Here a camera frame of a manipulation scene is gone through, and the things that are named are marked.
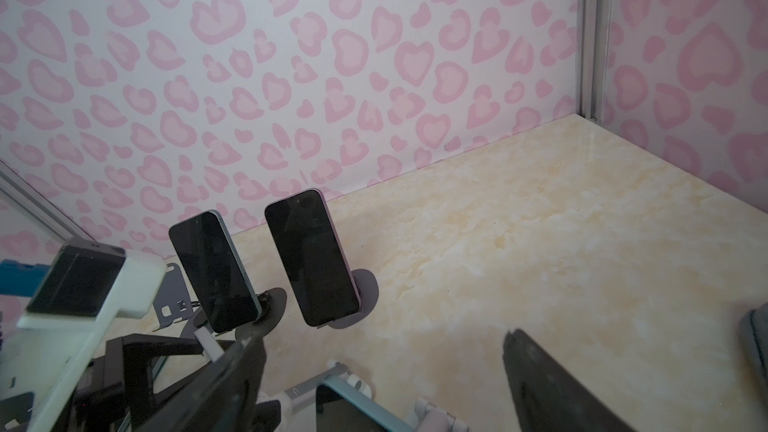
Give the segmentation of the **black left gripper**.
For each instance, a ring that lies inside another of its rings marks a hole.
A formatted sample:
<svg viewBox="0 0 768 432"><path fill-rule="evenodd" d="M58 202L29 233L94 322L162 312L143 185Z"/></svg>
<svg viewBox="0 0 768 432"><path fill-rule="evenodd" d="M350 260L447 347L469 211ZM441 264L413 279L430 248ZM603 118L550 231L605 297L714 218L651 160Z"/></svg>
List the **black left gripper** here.
<svg viewBox="0 0 768 432"><path fill-rule="evenodd" d="M75 388L71 429L109 431L127 418L135 431L225 430L228 419L219 419L189 397L189 386L202 370L154 390L155 368L164 358L203 352L194 338L131 334L108 341L105 354L90 361Z"/></svg>

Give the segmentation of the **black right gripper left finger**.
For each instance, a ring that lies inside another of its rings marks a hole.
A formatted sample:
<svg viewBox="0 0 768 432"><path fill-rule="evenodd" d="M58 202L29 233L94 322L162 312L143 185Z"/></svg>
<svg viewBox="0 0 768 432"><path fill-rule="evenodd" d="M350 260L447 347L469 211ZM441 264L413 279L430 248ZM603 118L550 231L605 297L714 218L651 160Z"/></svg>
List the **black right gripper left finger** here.
<svg viewBox="0 0 768 432"><path fill-rule="evenodd" d="M266 359L262 339L235 342L137 429L265 431L267 405L257 400Z"/></svg>

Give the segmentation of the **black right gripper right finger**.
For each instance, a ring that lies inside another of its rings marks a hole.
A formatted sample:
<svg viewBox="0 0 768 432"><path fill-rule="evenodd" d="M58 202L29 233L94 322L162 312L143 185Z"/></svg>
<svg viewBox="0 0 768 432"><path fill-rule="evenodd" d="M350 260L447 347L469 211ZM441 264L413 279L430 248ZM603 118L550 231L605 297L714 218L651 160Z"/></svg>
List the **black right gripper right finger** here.
<svg viewBox="0 0 768 432"><path fill-rule="evenodd" d="M503 363L523 431L630 431L525 331L506 334Z"/></svg>

